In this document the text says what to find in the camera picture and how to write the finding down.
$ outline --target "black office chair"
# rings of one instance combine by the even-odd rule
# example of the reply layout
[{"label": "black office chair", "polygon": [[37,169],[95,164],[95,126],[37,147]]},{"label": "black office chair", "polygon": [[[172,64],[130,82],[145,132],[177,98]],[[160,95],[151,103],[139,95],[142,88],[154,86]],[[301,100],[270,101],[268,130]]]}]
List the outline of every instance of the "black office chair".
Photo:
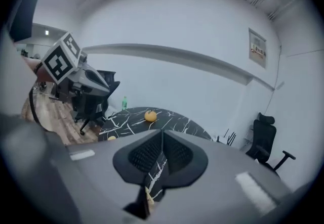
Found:
[{"label": "black office chair", "polygon": [[270,157],[271,149],[274,141],[277,129],[272,125],[274,124],[274,118],[271,116],[264,116],[261,113],[258,115],[259,120],[254,120],[253,122],[253,142],[252,146],[246,154],[253,159],[257,159],[260,164],[269,168],[276,173],[276,170],[281,167],[281,165],[288,159],[296,158],[286,152],[284,158],[273,168],[268,163],[266,163]]},{"label": "black office chair", "polygon": [[105,70],[98,70],[98,73],[103,77],[103,79],[107,82],[107,84],[111,84],[115,82],[115,74],[114,71],[105,71]]},{"label": "black office chair", "polygon": [[119,84],[119,81],[115,81],[110,84],[108,83],[110,93],[105,97],[83,95],[81,98],[73,97],[71,99],[73,110],[77,111],[77,115],[74,117],[74,122],[77,122],[80,119],[85,119],[80,128],[81,135],[85,134],[82,130],[89,123],[89,121],[94,121],[100,125],[98,119],[105,115],[105,112],[108,109],[108,98],[117,89]]}]

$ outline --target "framed picture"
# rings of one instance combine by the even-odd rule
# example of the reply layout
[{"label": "framed picture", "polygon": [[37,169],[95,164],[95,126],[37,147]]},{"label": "framed picture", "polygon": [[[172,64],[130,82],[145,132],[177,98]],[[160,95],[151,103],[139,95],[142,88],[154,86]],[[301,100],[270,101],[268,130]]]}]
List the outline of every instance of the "framed picture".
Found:
[{"label": "framed picture", "polygon": [[250,50],[249,58],[265,68],[267,64],[267,50],[266,40],[257,34],[255,31],[249,29]]}]

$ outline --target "plastic bottle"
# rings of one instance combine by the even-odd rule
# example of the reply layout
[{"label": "plastic bottle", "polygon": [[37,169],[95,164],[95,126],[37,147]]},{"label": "plastic bottle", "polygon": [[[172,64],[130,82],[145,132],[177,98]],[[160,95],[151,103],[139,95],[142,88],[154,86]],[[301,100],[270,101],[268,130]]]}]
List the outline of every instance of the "plastic bottle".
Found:
[{"label": "plastic bottle", "polygon": [[121,109],[126,110],[127,109],[127,98],[124,97],[122,103],[121,103]]}]

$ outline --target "round table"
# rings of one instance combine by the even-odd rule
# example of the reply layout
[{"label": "round table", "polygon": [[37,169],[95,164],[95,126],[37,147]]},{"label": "round table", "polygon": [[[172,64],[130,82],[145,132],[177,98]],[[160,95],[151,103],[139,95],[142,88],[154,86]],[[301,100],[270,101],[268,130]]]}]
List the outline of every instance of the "round table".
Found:
[{"label": "round table", "polygon": [[[156,112],[155,122],[144,119],[148,110]],[[155,107],[135,107],[108,118],[100,130],[98,141],[106,141],[110,136],[118,139],[149,129],[175,130],[203,139],[212,139],[201,126],[181,114]]]},{"label": "round table", "polygon": [[[148,122],[144,119],[144,114],[148,110],[156,112],[157,120],[155,122]],[[108,118],[101,128],[98,141],[106,141],[110,136],[115,136],[118,139],[149,129],[174,130],[212,140],[201,126],[181,114],[155,107],[135,107],[118,112]],[[167,159],[161,153],[145,180],[145,186],[154,201],[159,201],[163,196],[159,180],[164,175],[168,175],[164,171],[166,163]]]}]

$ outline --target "wooden floor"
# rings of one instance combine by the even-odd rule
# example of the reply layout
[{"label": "wooden floor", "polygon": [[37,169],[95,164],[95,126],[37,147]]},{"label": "wooden floor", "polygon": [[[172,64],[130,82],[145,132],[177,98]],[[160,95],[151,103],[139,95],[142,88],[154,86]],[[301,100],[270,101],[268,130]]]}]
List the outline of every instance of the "wooden floor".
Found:
[{"label": "wooden floor", "polygon": [[[101,127],[89,122],[83,129],[85,135],[79,134],[79,129],[83,122],[74,123],[70,111],[72,106],[68,103],[62,103],[49,99],[53,84],[47,83],[44,92],[39,88],[34,91],[34,104],[36,114],[42,126],[50,131],[56,132],[65,145],[97,142]],[[29,99],[26,100],[21,112],[21,116],[27,120],[34,121],[30,109]]]}]

